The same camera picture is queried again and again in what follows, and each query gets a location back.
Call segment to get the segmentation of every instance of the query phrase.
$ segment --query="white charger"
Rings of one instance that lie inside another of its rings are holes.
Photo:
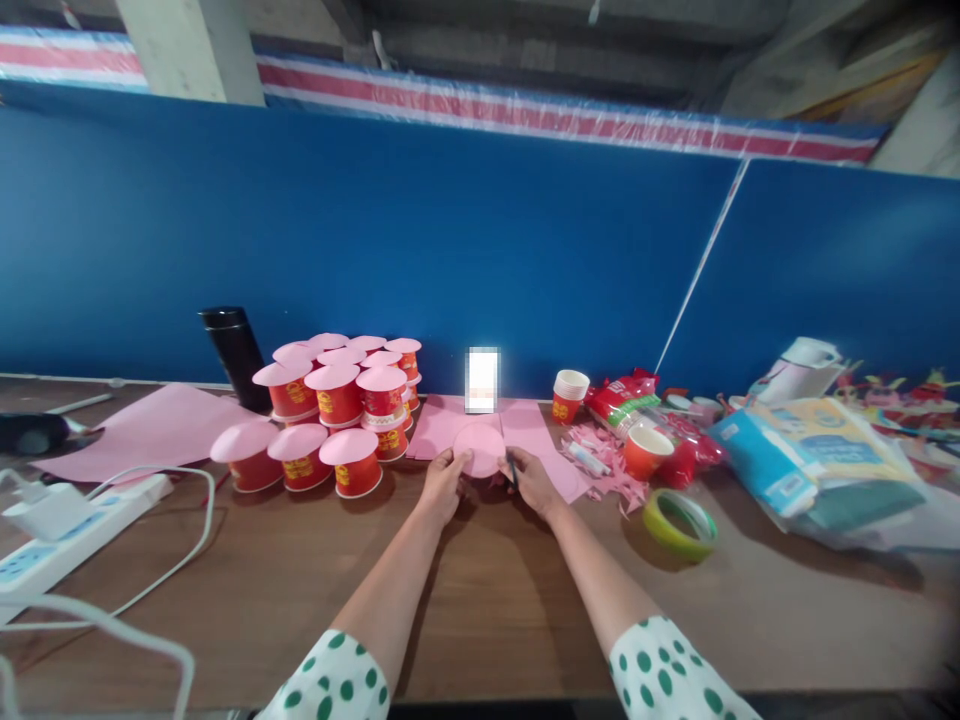
[[[3,517],[41,542],[56,542],[88,520],[97,509],[70,483],[47,487],[41,482],[27,482],[14,470],[0,473],[0,481],[12,477],[15,493],[21,497]]]

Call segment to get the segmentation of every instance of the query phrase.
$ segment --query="power strip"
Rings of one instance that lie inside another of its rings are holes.
[[[91,501],[97,511],[56,542],[31,540],[0,560],[0,594],[47,592],[171,492],[170,478],[159,473],[98,495]],[[0,625],[24,609],[0,607]]]

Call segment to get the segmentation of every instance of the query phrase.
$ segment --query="smartphone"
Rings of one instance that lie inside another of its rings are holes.
[[[500,395],[500,348],[467,349],[463,407],[467,413],[494,413]]]

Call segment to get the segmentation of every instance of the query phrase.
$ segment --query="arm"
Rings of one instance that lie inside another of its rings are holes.
[[[440,533],[460,502],[460,471],[469,459],[464,453],[454,460],[448,449],[430,463],[410,517],[259,718],[386,718],[413,617]]]
[[[756,718],[564,502],[540,460],[520,448],[507,451],[517,465],[520,495],[560,544],[627,716]],[[500,470],[510,477],[505,458]]]

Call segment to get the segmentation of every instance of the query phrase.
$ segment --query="striped fabric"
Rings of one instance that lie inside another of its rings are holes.
[[[741,121],[258,54],[268,105],[693,152],[863,165],[886,127]],[[149,92],[125,35],[0,26],[0,79]]]

